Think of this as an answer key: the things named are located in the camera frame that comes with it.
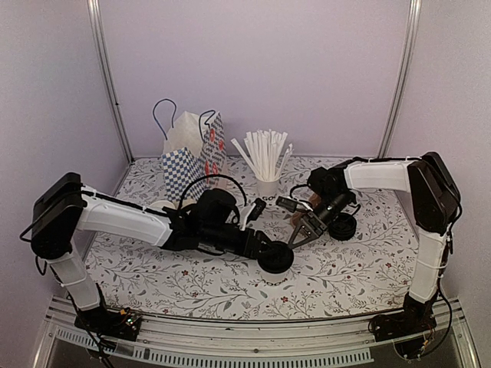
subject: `pink wall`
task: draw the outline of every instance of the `pink wall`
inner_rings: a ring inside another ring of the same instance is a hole
[[[135,155],[162,153],[151,110],[164,97],[180,112],[221,110],[228,139],[273,128],[291,134],[297,154],[376,155],[409,3],[101,2]],[[168,124],[170,109],[160,113]]]
[[[423,2],[390,154],[440,152],[463,197],[444,287],[458,295],[483,366],[491,361],[491,2]]]
[[[69,170],[111,191],[126,163],[104,93],[87,2],[0,7],[0,366],[29,366],[55,290],[18,234]]]

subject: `floral pattern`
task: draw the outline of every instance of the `floral pattern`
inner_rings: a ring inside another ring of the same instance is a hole
[[[282,175],[280,193],[305,183],[316,167],[342,159],[292,157]],[[229,173],[248,195],[255,194],[250,168],[229,157]],[[298,197],[308,198],[299,189]],[[239,190],[229,191],[242,204]],[[117,197],[141,205],[165,199],[162,165],[139,159],[130,168]],[[268,286],[256,261],[225,254],[164,251],[141,241],[99,233],[86,267],[108,304],[159,314],[228,320],[312,319],[357,315],[400,307],[409,288],[417,241],[393,192],[357,193],[358,229],[349,241],[323,235],[295,249],[295,262],[279,286]],[[270,238],[287,241],[291,214],[272,204],[252,226]]]

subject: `paper cup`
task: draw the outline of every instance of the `paper cup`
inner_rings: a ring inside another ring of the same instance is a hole
[[[281,241],[274,241],[278,252],[265,258],[258,259],[260,275],[268,286],[278,286],[286,279],[286,275],[295,259],[293,250]]]
[[[263,182],[257,179],[257,191],[259,198],[267,202],[269,205],[275,202],[276,195],[278,194],[279,179],[274,182]]]

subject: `blue checkered paper bag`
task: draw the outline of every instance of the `blue checkered paper bag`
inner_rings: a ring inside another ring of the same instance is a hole
[[[171,128],[166,132],[155,115],[157,106],[164,101],[174,105]],[[184,112],[177,120],[176,104],[168,99],[160,100],[153,108],[153,118],[162,130],[164,145],[162,154],[166,199],[180,200],[184,189],[194,180],[210,173],[226,173],[226,151],[223,124],[219,113],[214,110],[201,115]],[[195,184],[185,199],[195,201],[204,190],[226,187],[220,180],[203,180]]]

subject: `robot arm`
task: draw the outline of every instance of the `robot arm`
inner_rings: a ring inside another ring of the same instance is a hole
[[[162,249],[201,249],[221,255],[230,251],[251,259],[268,260],[293,252],[263,232],[245,228],[257,219],[265,203],[256,199],[242,224],[227,223],[232,212],[240,217],[235,198],[221,189],[206,190],[196,204],[184,209],[148,209],[83,186],[78,174],[68,173],[34,206],[34,221],[21,235],[33,252],[46,260],[77,311],[76,326],[95,333],[136,340],[139,319],[128,310],[106,308],[104,297],[71,244],[75,229],[108,232],[147,242]],[[23,236],[32,230],[31,240]]]
[[[313,170],[308,187],[321,197],[321,203],[301,217],[288,243],[290,248],[321,236],[342,209],[355,202],[351,190],[391,189],[411,194],[420,242],[416,270],[404,300],[404,312],[374,318],[374,334],[377,340],[386,340],[434,327],[431,307],[452,251],[451,227],[461,209],[460,193],[440,156],[427,153],[413,159],[354,158],[330,169]],[[305,238],[295,243],[300,232]]]

